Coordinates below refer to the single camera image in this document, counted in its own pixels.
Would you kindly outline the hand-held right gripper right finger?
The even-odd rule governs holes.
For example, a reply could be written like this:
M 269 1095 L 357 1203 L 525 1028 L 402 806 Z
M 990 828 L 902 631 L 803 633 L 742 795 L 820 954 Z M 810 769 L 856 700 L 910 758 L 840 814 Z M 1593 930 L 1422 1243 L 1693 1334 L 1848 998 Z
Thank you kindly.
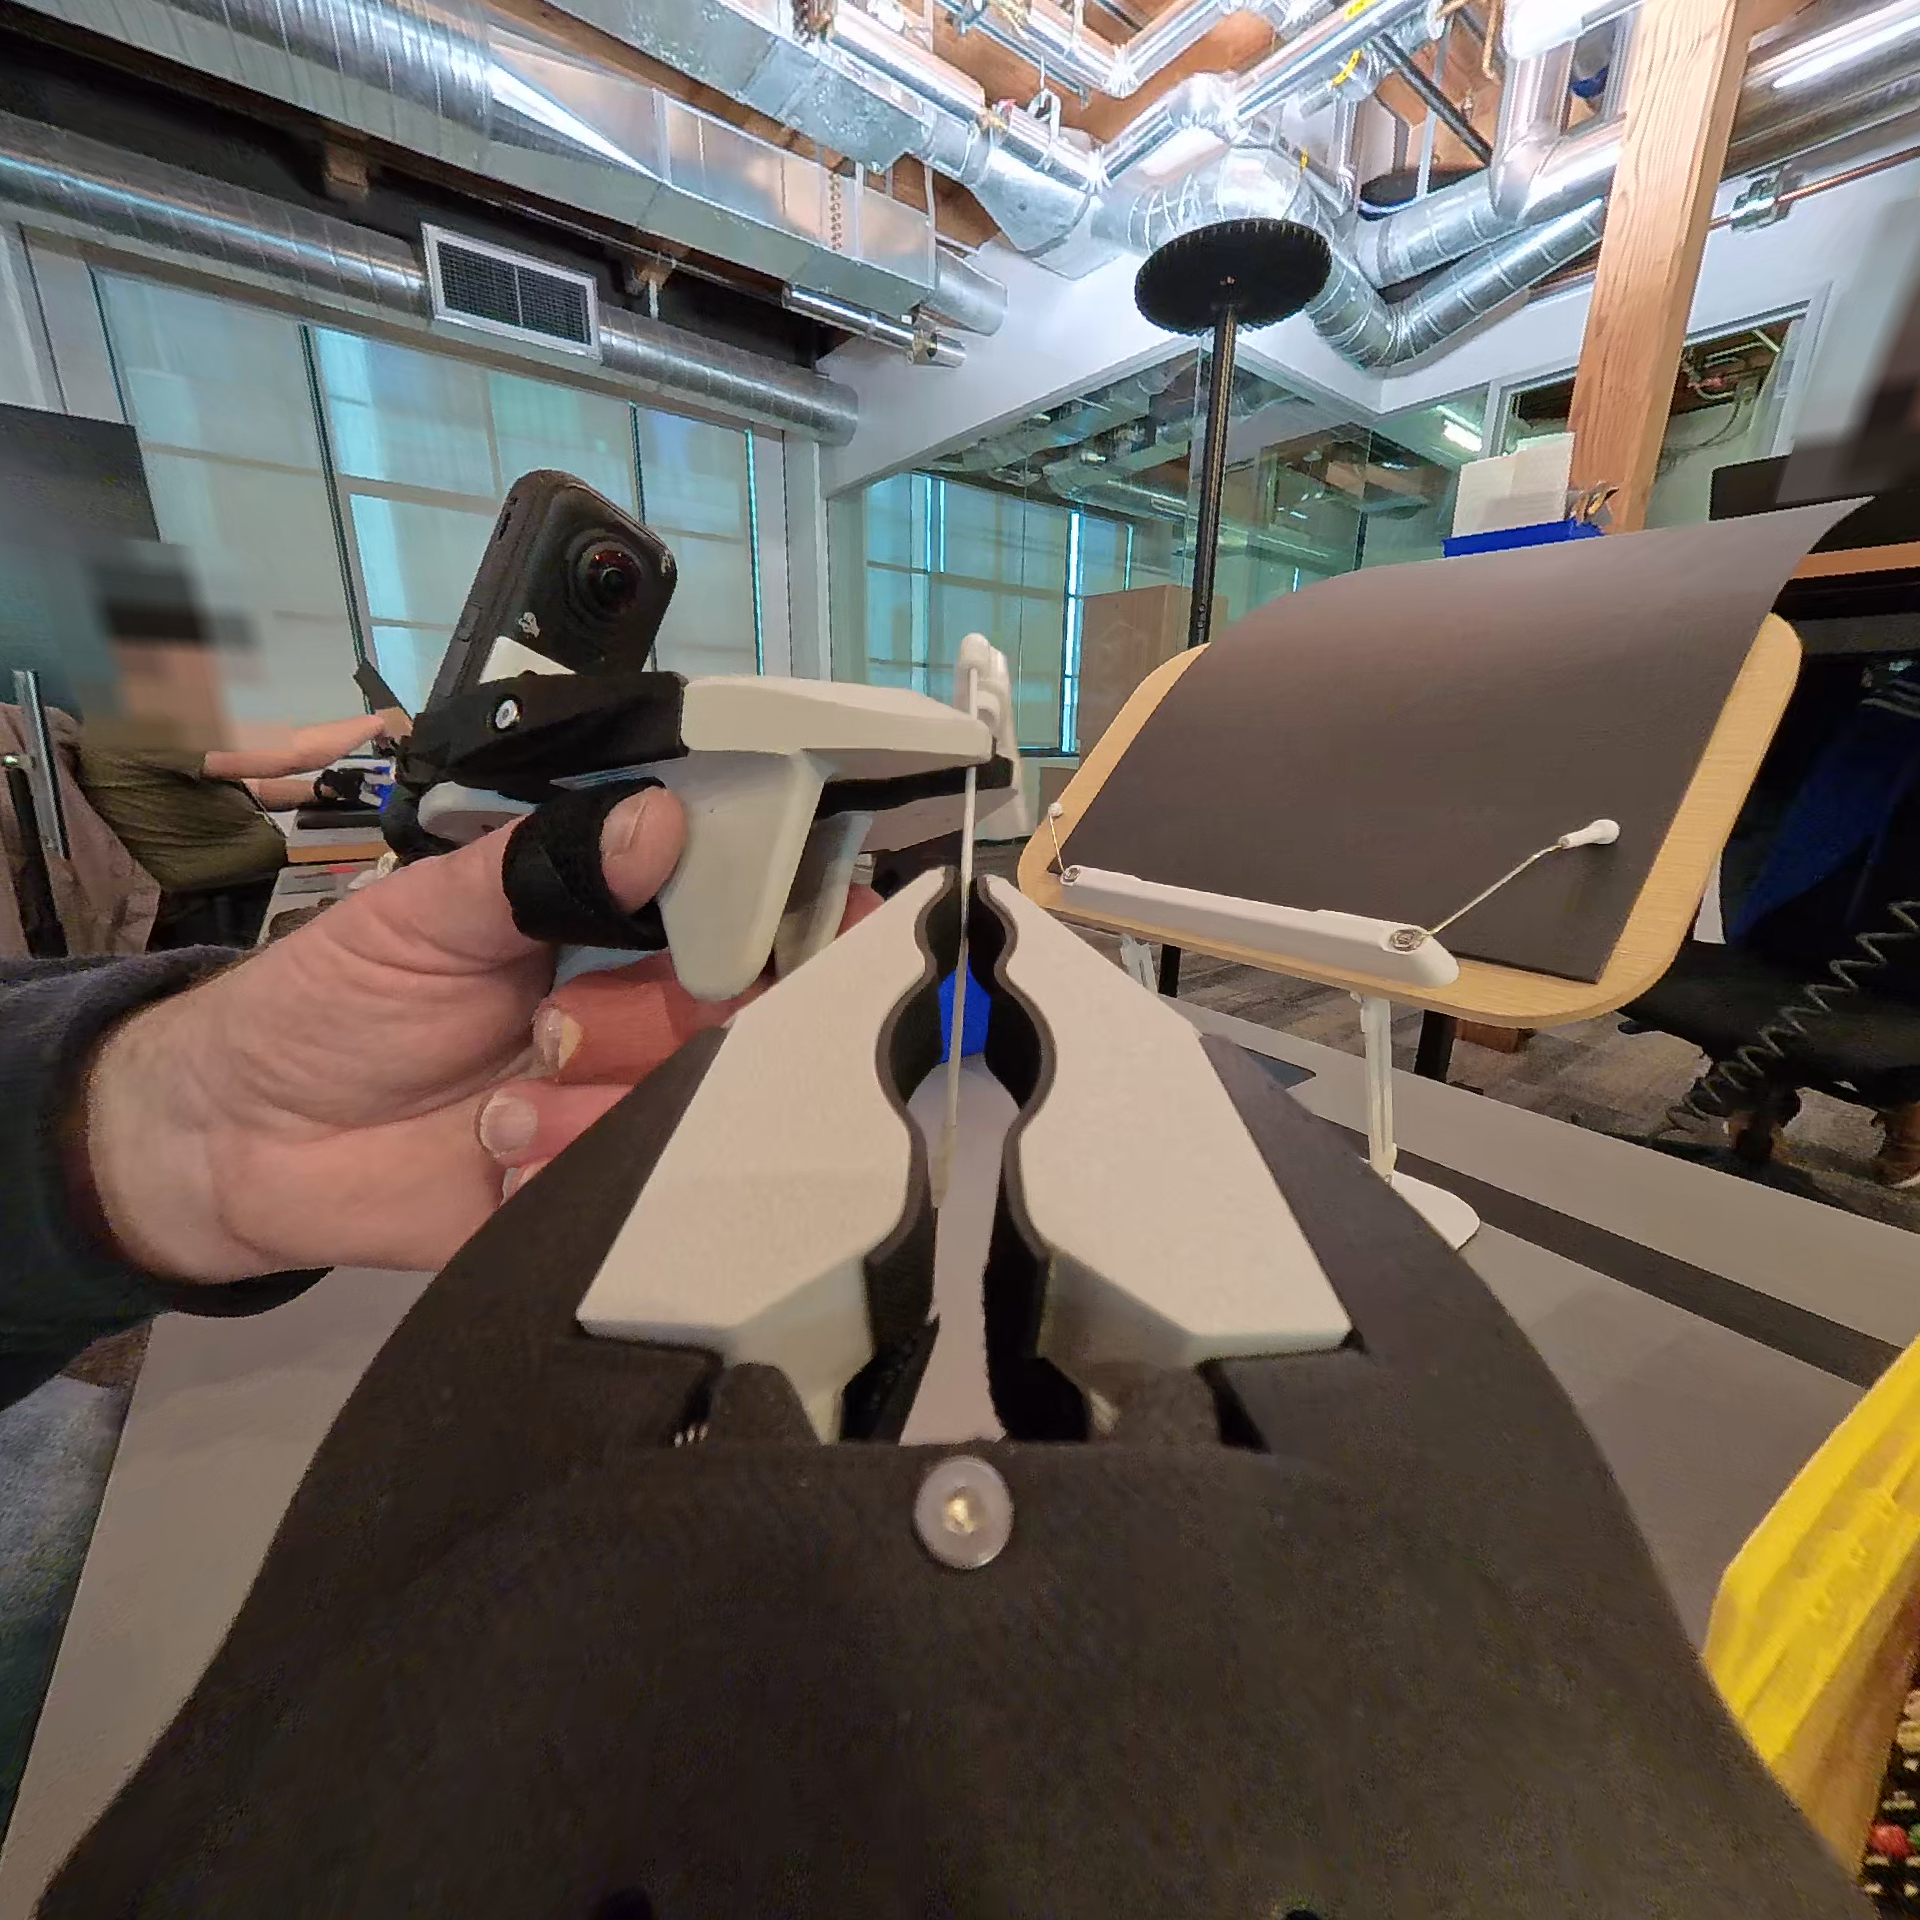
M 982 1270 L 995 1412 L 1219 1359 L 1336 1353 L 1353 1321 L 1201 1034 L 1005 881 L 976 882 L 982 1060 L 1014 1102 Z

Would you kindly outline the white cable with plug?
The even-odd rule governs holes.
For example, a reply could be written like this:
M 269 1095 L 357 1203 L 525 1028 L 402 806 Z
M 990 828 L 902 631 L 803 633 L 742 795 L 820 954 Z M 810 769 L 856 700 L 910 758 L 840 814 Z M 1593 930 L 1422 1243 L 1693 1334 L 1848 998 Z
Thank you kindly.
M 936 1210 L 945 1210 L 954 1175 L 954 1150 L 957 1138 L 957 1109 L 963 1098 L 963 1069 L 966 1052 L 966 1009 L 970 1009 L 970 910 L 973 889 L 973 852 L 976 852 L 976 764 L 966 769 L 964 805 L 963 805 L 963 846 L 957 857 L 957 946 L 952 973 L 952 1020 L 945 1059 L 945 1115 L 938 1138 L 938 1153 L 931 1163 L 931 1201 Z

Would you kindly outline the yellow plastic bin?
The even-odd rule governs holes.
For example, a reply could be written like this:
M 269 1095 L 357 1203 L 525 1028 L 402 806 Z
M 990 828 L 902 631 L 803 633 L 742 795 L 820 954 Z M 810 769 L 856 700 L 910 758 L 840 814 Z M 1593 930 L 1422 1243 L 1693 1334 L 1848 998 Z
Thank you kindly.
M 1917 1687 L 1917 1346 L 1756 1525 L 1704 1655 L 1773 1782 L 1859 1878 L 1905 1697 Z

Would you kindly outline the person's left forearm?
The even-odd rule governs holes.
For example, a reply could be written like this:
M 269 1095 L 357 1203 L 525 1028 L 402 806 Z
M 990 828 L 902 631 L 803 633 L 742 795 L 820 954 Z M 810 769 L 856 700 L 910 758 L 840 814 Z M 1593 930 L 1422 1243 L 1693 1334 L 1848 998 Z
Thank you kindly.
M 123 1020 L 237 962 L 236 949 L 6 958 L 2 964 L 2 1407 L 90 1346 L 163 1311 L 252 1316 L 322 1268 L 227 1284 L 163 1279 L 121 1255 L 90 1182 L 82 1092 Z

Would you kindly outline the white jointed stand arm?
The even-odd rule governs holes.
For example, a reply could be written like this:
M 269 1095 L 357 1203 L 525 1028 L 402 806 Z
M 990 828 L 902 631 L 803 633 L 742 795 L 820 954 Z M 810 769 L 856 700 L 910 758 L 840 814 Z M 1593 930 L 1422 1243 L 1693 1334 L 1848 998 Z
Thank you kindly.
M 1131 933 L 1121 934 L 1121 962 L 1140 986 L 1161 997 L 1179 991 L 1181 954 L 1178 946 L 1153 946 Z M 1360 1021 L 1365 1110 L 1366 1110 L 1366 1161 L 1388 1185 L 1400 1179 L 1400 1142 L 1393 1091 L 1393 1001 L 1373 994 L 1353 994 Z

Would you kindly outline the person's left hand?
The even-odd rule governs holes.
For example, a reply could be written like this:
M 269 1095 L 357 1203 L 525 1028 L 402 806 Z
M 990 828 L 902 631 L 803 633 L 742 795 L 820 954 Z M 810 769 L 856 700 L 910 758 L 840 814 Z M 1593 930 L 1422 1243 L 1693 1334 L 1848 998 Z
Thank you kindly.
M 112 1021 L 64 1140 L 82 1226 L 132 1268 L 227 1284 L 432 1270 L 645 1076 L 766 994 L 669 955 L 556 982 L 496 829 Z

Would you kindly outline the cardboard boxes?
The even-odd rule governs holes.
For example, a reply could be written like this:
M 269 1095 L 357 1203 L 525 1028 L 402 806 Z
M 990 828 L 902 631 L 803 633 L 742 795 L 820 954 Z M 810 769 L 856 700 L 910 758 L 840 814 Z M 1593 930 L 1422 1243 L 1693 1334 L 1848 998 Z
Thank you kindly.
M 1121 708 L 1188 643 L 1192 595 L 1179 582 L 1093 593 L 1078 601 L 1075 750 L 1093 751 Z

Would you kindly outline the white ceiling vent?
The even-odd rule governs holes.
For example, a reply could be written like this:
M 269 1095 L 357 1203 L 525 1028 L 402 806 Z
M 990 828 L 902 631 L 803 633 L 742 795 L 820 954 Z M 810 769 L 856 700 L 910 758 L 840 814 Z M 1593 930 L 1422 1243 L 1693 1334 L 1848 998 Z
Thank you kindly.
M 432 321 L 602 363 L 595 276 L 434 225 L 421 245 Z

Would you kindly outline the brown hanging jacket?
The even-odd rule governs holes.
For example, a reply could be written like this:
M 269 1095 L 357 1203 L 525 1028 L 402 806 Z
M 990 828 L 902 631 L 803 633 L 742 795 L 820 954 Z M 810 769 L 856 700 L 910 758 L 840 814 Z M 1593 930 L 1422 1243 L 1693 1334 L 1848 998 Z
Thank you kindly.
M 64 810 L 69 854 L 51 866 L 53 901 L 74 955 L 140 955 L 148 949 L 161 905 L 157 882 L 138 863 L 81 786 L 81 723 L 45 711 L 53 766 Z M 30 955 L 21 910 L 27 901 L 30 849 L 37 834 L 2 793 L 2 955 Z

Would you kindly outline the large black screen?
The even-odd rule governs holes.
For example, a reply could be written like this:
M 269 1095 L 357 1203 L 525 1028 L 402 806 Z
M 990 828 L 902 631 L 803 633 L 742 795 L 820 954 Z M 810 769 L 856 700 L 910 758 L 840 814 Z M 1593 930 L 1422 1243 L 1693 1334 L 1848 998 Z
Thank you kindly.
M 81 714 L 112 678 L 97 574 L 161 529 L 138 435 L 108 420 L 2 407 L 2 682 L 32 670 Z

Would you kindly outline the black disc-top floor lamp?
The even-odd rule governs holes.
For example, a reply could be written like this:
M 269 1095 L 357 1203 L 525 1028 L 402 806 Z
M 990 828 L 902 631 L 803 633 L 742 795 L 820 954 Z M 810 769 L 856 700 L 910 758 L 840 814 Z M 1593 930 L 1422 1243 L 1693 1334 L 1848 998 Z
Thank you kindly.
M 1137 271 L 1137 311 L 1147 325 L 1165 333 L 1211 338 L 1192 549 L 1188 652 L 1210 643 L 1213 623 L 1221 498 L 1241 327 L 1260 330 L 1289 321 L 1326 291 L 1330 270 L 1333 249 L 1322 231 L 1260 214 L 1176 235 L 1149 251 Z

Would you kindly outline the white box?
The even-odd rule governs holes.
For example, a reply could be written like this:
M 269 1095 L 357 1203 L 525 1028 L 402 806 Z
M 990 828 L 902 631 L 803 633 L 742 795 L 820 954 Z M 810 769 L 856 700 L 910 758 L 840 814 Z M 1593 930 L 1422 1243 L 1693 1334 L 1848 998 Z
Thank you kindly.
M 1571 431 L 1524 439 L 1515 451 L 1464 463 L 1452 537 L 1483 537 L 1569 516 Z

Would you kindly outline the wooden beam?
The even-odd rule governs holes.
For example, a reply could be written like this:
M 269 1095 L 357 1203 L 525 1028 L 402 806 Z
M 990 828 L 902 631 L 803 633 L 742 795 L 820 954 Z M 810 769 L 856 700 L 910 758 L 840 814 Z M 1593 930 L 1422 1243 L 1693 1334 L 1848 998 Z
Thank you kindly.
M 1579 493 L 1604 493 L 1612 535 L 1646 522 L 1753 14 L 1749 3 L 1646 3 L 1638 12 L 1569 412 L 1569 481 Z

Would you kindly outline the large round metal duct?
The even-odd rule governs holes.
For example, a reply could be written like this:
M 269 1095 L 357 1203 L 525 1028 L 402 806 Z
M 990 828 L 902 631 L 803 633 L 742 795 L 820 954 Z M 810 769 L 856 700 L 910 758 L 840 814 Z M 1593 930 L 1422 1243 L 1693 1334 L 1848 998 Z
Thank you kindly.
M 101 5 L 93 27 L 462 174 L 716 257 L 804 305 L 995 333 L 1000 282 L 926 213 L 489 5 Z
M 851 444 L 857 428 L 857 397 L 841 382 L 608 305 L 598 285 L 602 363 L 437 323 L 421 241 L 409 245 L 9 111 L 2 201 L 37 229 L 248 285 L 310 315 L 438 331 L 482 353 L 597 378 L 634 395 L 693 403 L 826 446 Z

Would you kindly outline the wooden table black frame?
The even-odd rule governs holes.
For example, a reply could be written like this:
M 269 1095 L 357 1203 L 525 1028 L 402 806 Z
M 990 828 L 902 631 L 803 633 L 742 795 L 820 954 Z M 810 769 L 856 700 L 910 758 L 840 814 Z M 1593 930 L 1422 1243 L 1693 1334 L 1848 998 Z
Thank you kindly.
M 1917 542 L 1816 551 L 1773 607 L 1788 619 L 1916 614 Z

